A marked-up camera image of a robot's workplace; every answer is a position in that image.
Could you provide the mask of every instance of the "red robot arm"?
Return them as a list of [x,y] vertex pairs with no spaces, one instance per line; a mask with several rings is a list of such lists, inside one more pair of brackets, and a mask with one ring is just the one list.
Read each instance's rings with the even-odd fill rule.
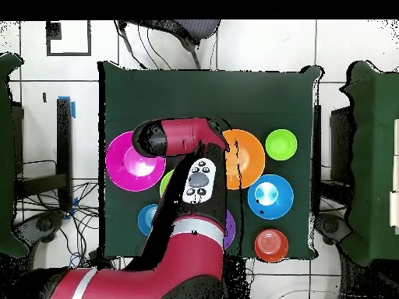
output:
[[[148,121],[135,128],[132,144],[146,157],[185,155],[159,203],[143,254],[123,270],[71,269],[57,276],[53,270],[41,297],[221,299],[228,149],[221,130],[206,118]],[[43,294],[44,287],[51,292]]]

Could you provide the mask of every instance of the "bowl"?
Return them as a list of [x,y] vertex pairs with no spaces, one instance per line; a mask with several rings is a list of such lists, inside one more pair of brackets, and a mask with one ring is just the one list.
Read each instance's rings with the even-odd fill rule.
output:
[[277,129],[267,136],[265,147],[270,158],[288,160],[294,156],[298,142],[291,131]]
[[233,242],[235,237],[235,222],[231,213],[227,210],[226,212],[226,232],[224,233],[223,238],[223,248],[226,250],[231,243]]
[[226,153],[226,177],[228,189],[248,188],[263,173],[265,152],[260,141],[251,133],[241,129],[229,129],[223,132],[229,145]]
[[151,227],[153,223],[153,218],[157,212],[157,204],[149,204],[144,207],[137,217],[137,224],[139,225],[140,231],[145,235],[149,236],[151,232]]
[[279,262],[288,252],[288,240],[278,230],[266,229],[255,240],[255,253],[264,262]]
[[136,152],[131,132],[116,137],[109,145],[105,157],[108,177],[119,188],[141,192],[154,186],[164,174],[164,157],[147,158]]
[[166,173],[166,175],[162,178],[161,186],[159,187],[159,195],[161,197],[164,194],[164,190],[166,189],[166,186],[168,185],[168,182],[171,179],[172,174],[173,174],[173,170]]
[[279,175],[265,174],[248,190],[249,208],[263,219],[281,218],[290,210],[293,202],[292,187]]

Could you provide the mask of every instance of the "lime green bowl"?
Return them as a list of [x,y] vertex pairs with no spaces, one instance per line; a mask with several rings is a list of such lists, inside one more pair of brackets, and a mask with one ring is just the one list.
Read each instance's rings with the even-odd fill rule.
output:
[[173,173],[173,170],[166,173],[166,175],[162,178],[161,186],[159,187],[159,195],[161,197],[162,197],[162,194],[164,193],[164,190],[166,189],[166,186],[168,185],[169,180],[171,179],[172,173]]
[[267,136],[267,154],[274,160],[287,160],[294,156],[298,147],[295,135],[287,129],[277,129]]

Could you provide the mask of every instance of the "purple bowl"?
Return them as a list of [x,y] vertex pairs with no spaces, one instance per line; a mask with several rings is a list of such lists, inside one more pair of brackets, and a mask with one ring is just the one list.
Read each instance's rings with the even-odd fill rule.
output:
[[223,248],[226,250],[234,240],[235,222],[233,216],[226,210],[226,233],[223,238]]
[[154,186],[164,174],[166,159],[146,158],[132,146],[133,131],[116,137],[109,145],[105,165],[109,178],[119,188],[141,192]]

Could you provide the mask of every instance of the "red cup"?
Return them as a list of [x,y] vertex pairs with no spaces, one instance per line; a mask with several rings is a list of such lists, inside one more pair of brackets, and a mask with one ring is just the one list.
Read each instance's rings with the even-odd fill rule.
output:
[[278,230],[266,229],[255,240],[256,255],[265,262],[279,262],[288,251],[288,240]]

